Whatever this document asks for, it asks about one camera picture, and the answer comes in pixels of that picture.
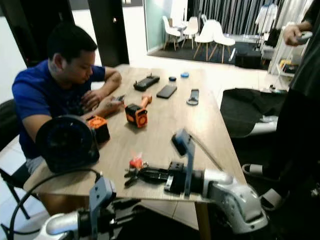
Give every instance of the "black circular speaker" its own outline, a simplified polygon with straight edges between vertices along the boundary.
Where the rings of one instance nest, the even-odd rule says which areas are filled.
[[[75,115],[47,121],[39,129],[35,144],[54,173],[95,163],[99,158],[94,131]]]

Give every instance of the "orange device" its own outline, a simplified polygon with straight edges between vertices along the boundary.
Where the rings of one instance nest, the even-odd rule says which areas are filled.
[[[126,119],[129,123],[135,124],[138,128],[142,128],[148,123],[146,107],[152,102],[151,95],[142,96],[141,105],[138,106],[134,103],[125,107]]]
[[[86,120],[91,129],[94,129],[95,139],[98,144],[101,144],[110,139],[107,120],[103,117],[94,115]]]

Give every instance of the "white chair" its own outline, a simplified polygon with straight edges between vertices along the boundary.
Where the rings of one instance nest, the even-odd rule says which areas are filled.
[[[171,35],[174,36],[174,37],[176,37],[176,39],[177,39],[177,44],[178,44],[178,47],[179,47],[178,37],[181,36],[181,32],[179,32],[176,28],[169,26],[169,21],[168,21],[168,18],[167,18],[166,16],[162,16],[162,19],[163,19],[163,22],[164,22],[165,32],[166,32],[166,34],[168,35],[168,40],[167,40],[167,37],[165,38],[165,43],[164,43],[164,46],[163,46],[163,50],[165,50],[166,45],[167,45],[167,42],[170,41],[170,36],[171,36]],[[173,38],[173,46],[174,46],[174,50],[176,50],[176,41],[175,41],[175,38]]]
[[[194,38],[194,41],[199,45],[195,51],[193,58],[196,57],[201,45],[206,44],[206,60],[208,61],[208,44],[211,44],[214,41],[214,28],[215,28],[214,20],[207,20],[205,22],[200,35]]]
[[[184,47],[186,39],[191,35],[191,41],[192,41],[192,49],[194,49],[194,37],[195,34],[198,33],[198,18],[195,16],[190,17],[188,26],[183,31],[183,35],[185,35],[185,38],[183,40],[181,48]]]
[[[201,20],[202,20],[203,25],[205,25],[205,23],[208,21],[207,16],[205,14],[202,14]]]
[[[224,63],[224,54],[225,54],[225,46],[227,46],[229,56],[230,56],[230,46],[235,45],[236,41],[230,37],[226,37],[222,32],[222,27],[220,22],[214,20],[214,33],[213,33],[213,40],[216,42],[214,49],[212,50],[209,60],[215,54],[217,47],[222,46],[222,59],[221,63]]]

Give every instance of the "black remote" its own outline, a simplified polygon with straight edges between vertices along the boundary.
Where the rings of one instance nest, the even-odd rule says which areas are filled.
[[[147,90],[147,88],[149,88],[153,84],[159,82],[159,80],[160,80],[160,77],[150,75],[139,82],[135,82],[135,84],[133,84],[133,87],[137,91],[144,92]]]

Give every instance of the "man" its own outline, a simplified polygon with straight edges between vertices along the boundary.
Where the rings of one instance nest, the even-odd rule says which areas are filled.
[[[320,1],[314,0],[302,23],[289,25],[283,32],[287,45],[297,46],[303,31],[312,31],[303,60],[294,75],[280,112],[276,129],[274,157],[266,166],[245,164],[247,175],[274,181],[261,196],[262,206],[278,209],[307,176],[319,159],[320,135]]]
[[[48,60],[15,78],[12,92],[21,122],[19,142],[31,174],[44,160],[35,139],[45,122],[65,114],[82,116],[84,120],[92,115],[106,117],[123,105],[110,96],[121,84],[121,75],[114,68],[94,66],[96,49],[97,45],[83,29],[61,23],[48,37]],[[100,89],[91,90],[92,82],[102,81],[105,83]],[[52,197],[47,201],[45,197],[41,199],[51,214],[79,207],[62,209],[64,198],[58,198],[59,203],[56,201],[53,206],[49,204]]]

